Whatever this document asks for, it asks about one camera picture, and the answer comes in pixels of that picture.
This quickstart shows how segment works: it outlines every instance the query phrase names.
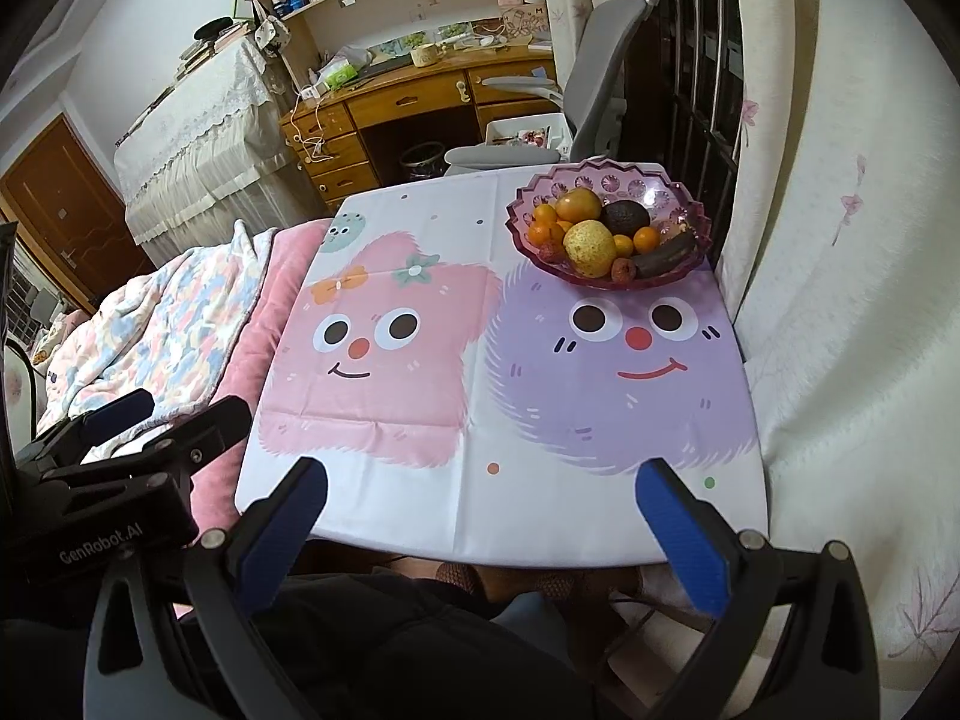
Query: pink fluffy cartoon character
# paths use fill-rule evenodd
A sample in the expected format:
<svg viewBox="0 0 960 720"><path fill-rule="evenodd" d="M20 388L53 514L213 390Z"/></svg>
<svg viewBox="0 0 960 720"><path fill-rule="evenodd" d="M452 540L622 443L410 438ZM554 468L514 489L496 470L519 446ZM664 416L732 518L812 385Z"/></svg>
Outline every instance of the pink fluffy cartoon character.
<svg viewBox="0 0 960 720"><path fill-rule="evenodd" d="M467 418L464 351L496 310L499 284L486 266L441 262L395 232L304 285L260 404L264 448L446 464Z"/></svg>

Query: cartoon eye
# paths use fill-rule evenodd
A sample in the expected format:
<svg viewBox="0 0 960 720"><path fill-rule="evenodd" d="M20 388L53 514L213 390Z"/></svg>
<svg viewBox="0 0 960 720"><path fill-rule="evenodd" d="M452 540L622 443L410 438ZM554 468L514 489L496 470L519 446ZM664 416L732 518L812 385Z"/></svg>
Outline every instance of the cartoon eye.
<svg viewBox="0 0 960 720"><path fill-rule="evenodd" d="M313 333L313 347L318 352L332 352L344 342L350 332L350 320L345 314L330 314Z"/></svg>
<svg viewBox="0 0 960 720"><path fill-rule="evenodd" d="M650 307L650 325L667 341L686 341L697 332L697 312L680 298L661 298Z"/></svg>
<svg viewBox="0 0 960 720"><path fill-rule="evenodd" d="M610 300L585 298L570 309L570 327L584 341L609 341L623 327L623 315Z"/></svg>
<svg viewBox="0 0 960 720"><path fill-rule="evenodd" d="M381 349L400 349L407 346L419 333L421 321L412 308L395 308L379 319L373 328L373 341Z"/></svg>

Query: wooden door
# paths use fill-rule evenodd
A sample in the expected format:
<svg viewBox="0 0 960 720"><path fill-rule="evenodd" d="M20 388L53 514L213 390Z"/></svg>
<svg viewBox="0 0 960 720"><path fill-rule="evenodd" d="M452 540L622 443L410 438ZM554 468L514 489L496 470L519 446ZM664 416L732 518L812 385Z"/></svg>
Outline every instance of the wooden door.
<svg viewBox="0 0 960 720"><path fill-rule="evenodd" d="M0 189L37 245L95 298L154 269L133 242L123 202L64 117L27 147Z"/></svg>

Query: gray office chair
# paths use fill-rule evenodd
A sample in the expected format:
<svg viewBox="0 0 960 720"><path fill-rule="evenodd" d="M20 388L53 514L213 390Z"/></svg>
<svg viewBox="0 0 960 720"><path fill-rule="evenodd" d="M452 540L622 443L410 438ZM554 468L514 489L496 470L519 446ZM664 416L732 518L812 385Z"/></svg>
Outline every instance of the gray office chair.
<svg viewBox="0 0 960 720"><path fill-rule="evenodd" d="M598 148L597 136L601 125L610 120L613 84L627 47L640 24L656 6L656 1L610 0L593 9L563 95L553 81L534 76L496 77L485 79L483 84L557 103L573 133L568 160L578 162L597 156L605 146ZM623 109L617 113L622 118ZM451 148L445 154L446 163L450 165L446 174L521 165L552 165L560 162L561 157L555 148L539 146L463 146Z"/></svg>

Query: floral blanket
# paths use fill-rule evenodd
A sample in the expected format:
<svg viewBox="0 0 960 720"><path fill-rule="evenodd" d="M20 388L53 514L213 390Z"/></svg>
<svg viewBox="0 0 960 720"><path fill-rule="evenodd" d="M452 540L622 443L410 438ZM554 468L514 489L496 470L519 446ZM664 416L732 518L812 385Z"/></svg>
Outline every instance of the floral blanket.
<svg viewBox="0 0 960 720"><path fill-rule="evenodd" d="M274 234L251 238L237 220L229 244L192 248L111 293L51 360L37 432L147 389L154 413L88 455L102 460L208 405L259 298Z"/></svg>

